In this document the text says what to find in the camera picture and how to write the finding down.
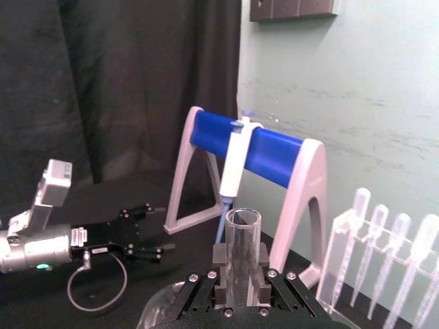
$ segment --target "transparent pipette rack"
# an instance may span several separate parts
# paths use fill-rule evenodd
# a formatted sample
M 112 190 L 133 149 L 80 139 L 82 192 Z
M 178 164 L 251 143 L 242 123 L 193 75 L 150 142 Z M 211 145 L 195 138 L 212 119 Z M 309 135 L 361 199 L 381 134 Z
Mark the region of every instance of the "transparent pipette rack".
M 370 193 L 367 197 L 363 217 L 368 207 L 369 198 Z M 429 216 L 429 219 L 435 219 L 437 222 L 439 222 L 439 217 L 434 215 Z M 393 222 L 394 220 L 395 218 L 390 217 L 388 222 Z M 322 276 L 317 291 L 317 300 L 333 319 L 348 324 L 351 328 L 360 328 L 357 324 L 343 315 L 341 311 L 339 311 L 339 308 L 346 310 L 346 304 L 348 306 L 349 302 L 351 302 L 351 290 L 343 290 L 343 292 L 349 293 L 349 296 L 346 296 L 346 294 L 343 293 L 343 298 L 339 298 L 339 296 L 340 291 L 342 290 L 342 285 L 346 283 L 345 279 L 349 281 L 349 286 L 354 286 L 354 282 L 356 278 L 358 279 L 359 272 L 361 272 L 359 269 L 362 265 L 364 265 L 362 264 L 364 263 L 362 258 L 366 254 L 365 250 L 369 248 L 373 250 L 372 258 L 370 258 L 370 266 L 366 266 L 367 270 L 363 271 L 363 284 L 362 287 L 359 287 L 359 290 L 361 292 L 374 291 L 374 289 L 377 288 L 377 282 L 380 278 L 380 271 L 383 269 L 385 260 L 387 258 L 391 258 L 392 268 L 388 273 L 387 280 L 384 281 L 384 287 L 381 291 L 381 294 L 376 299 L 376 302 L 386 309 L 392 310 L 395 305 L 398 292 L 400 290 L 404 290 L 401 288 L 401 285 L 407 285 L 407 281 L 405 281 L 405 279 L 409 275 L 407 273 L 410 272 L 407 271 L 407 269 L 412 267 L 412 269 L 416 269 L 415 277 L 412 280 L 413 285 L 411 286 L 411 289 L 406 297 L 403 298 L 404 300 L 400 301 L 403 307 L 399 311 L 401 314 L 403 313 L 403 318 L 405 321 L 413 324 L 416 322 L 416 318 L 418 318 L 417 323 L 419 323 L 420 310 L 429 309 L 429 312 L 421 312 L 421 314 L 426 315 L 424 316 L 425 319 L 423 319 L 421 322 L 421 326 L 414 325 L 413 328 L 439 328 L 439 302 L 437 301 L 439 298 L 436 300 L 436 296 L 438 294 L 437 290 L 439 290 L 439 254 L 430 249 L 431 244 L 434 242 L 434 238 L 436 237 L 436 233 L 434 233 L 432 238 L 433 242 L 430 243 L 430 247 L 424 250 L 424 256 L 421 257 L 423 260 L 415 262 L 413 261 L 413 256 L 411 256 L 413 255 L 412 250 L 414 243 L 413 241 L 405 238 L 405 233 L 407 230 L 405 231 L 404 236 L 399 236 L 390 230 L 378 228 L 379 237 L 375 239 L 373 243 L 371 243 L 371 225 L 374 225 L 371 222 L 373 222 L 373 219 L 359 219 L 358 211 L 355 210 L 355 202 L 352 209 L 347 210 L 334 219 L 331 238 L 329 240 Z M 394 245 L 390 243 L 390 241 L 395 240 L 399 240 L 399 247 L 395 248 Z M 367 307 L 364 307 L 364 300 L 360 309 L 358 307 L 355 308 L 354 304 L 356 312 L 364 314 L 364 319 L 366 321 L 368 321 L 366 316 L 368 315 L 369 307 L 370 303 L 367 304 Z M 369 325 L 367 327 L 365 327 L 364 324 L 363 326 L 364 328 L 393 328 L 393 325 L 389 324 L 387 324 L 387 327 L 385 325 L 373 326 L 371 321 L 369 321 Z

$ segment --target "clear glass cylinder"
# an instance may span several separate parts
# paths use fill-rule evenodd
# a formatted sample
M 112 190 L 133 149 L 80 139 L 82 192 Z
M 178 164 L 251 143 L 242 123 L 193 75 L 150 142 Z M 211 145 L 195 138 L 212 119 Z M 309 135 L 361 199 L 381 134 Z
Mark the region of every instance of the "clear glass cylinder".
M 261 243 L 261 215 L 235 208 L 226 215 L 226 305 L 257 305 L 256 272 Z

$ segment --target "white pipette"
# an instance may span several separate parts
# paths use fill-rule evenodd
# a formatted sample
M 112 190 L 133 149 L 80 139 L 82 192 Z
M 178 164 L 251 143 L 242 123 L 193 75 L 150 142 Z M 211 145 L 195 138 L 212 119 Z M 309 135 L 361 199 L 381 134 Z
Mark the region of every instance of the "white pipette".
M 413 321 L 413 329 L 419 329 L 423 327 L 424 322 L 430 314 L 430 311 L 433 308 L 434 303 L 436 302 L 436 298 L 439 294 L 439 258 L 436 263 L 436 268 L 431 275 L 433 277 L 431 278 L 430 285 L 428 286 L 424 298 L 420 303 L 418 312 L 416 313 L 416 317 Z
M 361 258 L 361 263 L 358 268 L 357 277 L 355 279 L 354 292 L 352 294 L 351 306 L 355 304 L 359 290 L 363 285 L 364 279 L 366 278 L 366 273 L 369 268 L 370 260 L 372 259 L 373 249 L 377 243 L 377 239 L 381 236 L 383 232 L 383 226 L 389 215 L 389 210 L 383 204 L 379 204 L 375 207 L 375 210 L 370 220 L 369 232 L 365 239 L 368 241 L 366 248 L 364 250 L 363 256 Z
M 420 225 L 418 234 L 414 239 L 410 250 L 409 267 L 405 272 L 401 287 L 398 290 L 396 299 L 393 303 L 390 314 L 385 320 L 383 329 L 393 329 L 401 310 L 403 309 L 405 299 L 413 285 L 419 265 L 426 259 L 431 246 L 436 239 L 439 231 L 439 217 L 427 215 Z
M 329 309 L 329 314 L 332 314 L 338 299 L 340 298 L 340 293 L 342 292 L 344 278 L 346 277 L 346 272 L 348 271 L 349 262 L 351 261 L 352 252 L 355 245 L 355 237 L 357 236 L 358 230 L 363 226 L 364 217 L 366 216 L 366 211 L 368 209 L 370 200 L 370 191 L 366 188 L 359 188 L 355 194 L 353 212 L 354 220 L 351 222 L 351 230 L 349 232 L 348 242 L 346 244 L 346 249 L 344 250 L 342 264 L 337 275 L 337 280 L 332 292 L 331 308 Z
M 398 254 L 399 248 L 401 248 L 404 238 L 407 235 L 407 232 L 410 227 L 410 217 L 406 214 L 399 214 L 396 216 L 395 222 L 392 226 L 392 234 L 389 237 L 389 243 L 387 246 L 387 253 L 385 255 L 385 260 L 383 266 L 379 270 L 379 275 L 377 278 L 377 283 L 375 283 L 375 287 L 373 289 L 373 295 L 370 301 L 369 311 L 368 311 L 368 319 L 372 319 L 373 310 L 377 305 L 377 301 L 381 292 L 384 289 L 385 283 L 389 277 L 390 270 L 392 268 L 394 257 Z

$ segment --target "pipette stand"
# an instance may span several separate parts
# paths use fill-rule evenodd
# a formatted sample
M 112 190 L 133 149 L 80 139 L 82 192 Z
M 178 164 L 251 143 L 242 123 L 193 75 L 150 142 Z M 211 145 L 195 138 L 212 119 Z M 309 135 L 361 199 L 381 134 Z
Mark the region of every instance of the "pipette stand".
M 215 156 L 226 157 L 232 121 L 199 107 L 190 109 L 172 184 L 165 223 L 167 233 L 173 234 L 221 215 L 220 175 Z M 209 209 L 177 219 L 183 183 L 197 147 L 206 153 L 216 203 Z M 327 172 L 323 143 L 258 128 L 252 135 L 245 168 L 287 189 L 270 252 L 270 266 L 279 272 L 285 266 L 302 213 L 309 207 L 313 259 L 299 276 L 307 287 L 312 287 L 320 278 L 326 246 Z
M 346 250 L 346 246 L 348 243 L 352 224 L 355 220 L 356 218 L 352 209 L 347 210 L 346 212 L 334 219 L 328 250 L 324 259 L 322 276 L 316 295 L 317 300 L 323 306 L 326 312 L 328 312 L 335 320 L 344 322 L 345 324 L 348 324 L 351 328 L 359 328 L 359 326 L 356 325 L 353 321 L 349 320 L 345 315 L 343 315 L 338 310 L 337 305 L 335 305 L 334 308 L 331 308 L 331 301 L 333 298 L 333 292 L 335 290 L 337 277 L 342 272 L 341 267 L 343 256 L 345 252 L 348 252 L 348 250 Z M 362 227 L 359 229 L 358 234 L 355 236 L 355 245 L 351 257 L 351 264 L 348 265 L 346 274 L 346 278 L 350 278 L 351 285 L 353 284 L 353 280 L 355 279 L 355 274 L 357 274 L 358 269 L 358 267 L 352 266 L 352 263 L 359 264 L 358 259 L 361 258 L 364 247 L 368 243 L 368 239 L 365 238 L 368 235 L 369 227 L 370 222 L 368 220 L 365 220 Z M 369 285 L 373 286 L 373 284 L 377 281 L 378 272 L 373 271 L 372 268 L 380 267 L 383 264 L 384 256 L 389 250 L 388 242 L 390 238 L 394 239 L 395 237 L 396 235 L 393 232 L 382 229 L 381 236 L 377 239 L 376 244 L 373 246 L 374 254 L 372 256 L 372 263 L 374 264 L 374 266 L 369 267 L 369 270 L 366 273 L 366 279 L 364 280 L 365 283 L 367 282 Z M 410 264 L 410 250 L 412 248 L 412 245 L 413 243 L 411 240 L 403 238 L 403 242 L 398 252 L 394 256 L 393 267 L 398 267 L 398 269 L 396 269 L 396 271 L 392 270 L 391 273 L 405 273 L 405 270 Z M 426 259 L 424 259 L 424 261 L 416 269 L 416 279 L 414 286 L 409 292 L 407 299 L 404 301 L 405 303 L 409 301 L 409 303 L 411 304 L 410 308 L 414 308 L 412 312 L 407 312 L 406 309 L 404 314 L 404 320 L 410 322 L 411 324 L 413 323 L 414 317 L 416 316 L 417 308 L 425 295 L 428 283 L 435 278 L 432 273 L 434 272 L 438 257 L 438 253 L 434 252 L 433 250 L 429 250 Z M 384 290 L 377 300 L 378 304 L 384 306 L 386 309 L 391 309 L 394 303 L 394 301 L 389 301 L 388 298 L 385 298 L 385 296 L 391 295 L 392 298 L 395 298 L 397 291 L 392 291 L 392 289 L 394 290 L 395 288 L 395 280 L 398 280 L 397 284 L 400 286 L 403 281 L 403 276 L 392 276 L 392 278 L 388 280 L 388 282 L 392 282 L 392 284 L 387 284 L 386 287 L 384 287 Z M 349 301 L 351 300 L 350 295 L 344 296 L 340 299 L 343 299 L 343 307 L 350 307 L 347 306 Z M 438 309 L 438 307 L 439 302 L 436 302 L 436 310 Z M 367 319 L 367 312 L 367 308 L 364 309 L 364 319 Z M 438 321 L 438 312 L 432 311 L 430 312 L 423 328 L 436 329 Z M 367 328 L 372 328 L 372 322 L 370 322 L 370 325 Z

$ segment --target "table surface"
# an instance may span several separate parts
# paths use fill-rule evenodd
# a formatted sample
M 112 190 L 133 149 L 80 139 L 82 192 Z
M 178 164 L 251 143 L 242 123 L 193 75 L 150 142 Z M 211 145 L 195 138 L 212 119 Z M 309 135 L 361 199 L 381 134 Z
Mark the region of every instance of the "table surface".
M 53 211 L 49 223 L 99 223 L 115 218 L 122 208 L 132 208 L 145 202 L 154 207 L 167 207 L 170 179 L 165 173 L 144 173 L 73 191 L 64 206 Z M 183 202 L 180 212 L 184 215 L 207 206 Z M 0 273 L 0 326 L 135 329 L 143 307 L 155 292 L 168 284 L 184 280 L 189 273 L 206 273 L 211 268 L 217 219 L 173 235 L 164 232 L 164 222 L 165 212 L 150 215 L 140 225 L 141 238 L 149 246 L 175 243 L 175 251 L 165 254 L 161 264 L 127 264 L 128 287 L 112 310 L 89 314 L 78 311 L 70 304 L 66 292 L 67 280 L 81 266 L 79 262 L 73 262 L 56 267 L 53 271 Z M 272 239 L 262 234 L 261 240 L 270 250 Z M 307 260 L 290 252 L 285 268 L 299 273 L 308 264 Z M 73 296 L 84 306 L 99 306 L 117 293 L 122 279 L 120 268 L 110 256 L 92 258 L 92 272 L 78 276 L 73 284 Z M 346 305 L 349 289 L 344 287 L 340 298 L 341 303 Z M 359 296 L 357 305 L 356 309 L 346 308 L 345 314 L 360 325 L 364 323 L 363 328 L 381 327 L 379 324 L 384 322 L 387 315 L 385 309 L 377 308 L 375 323 L 371 327 L 363 315 L 368 307 L 367 298 Z M 398 328 L 410 327 L 399 321 Z

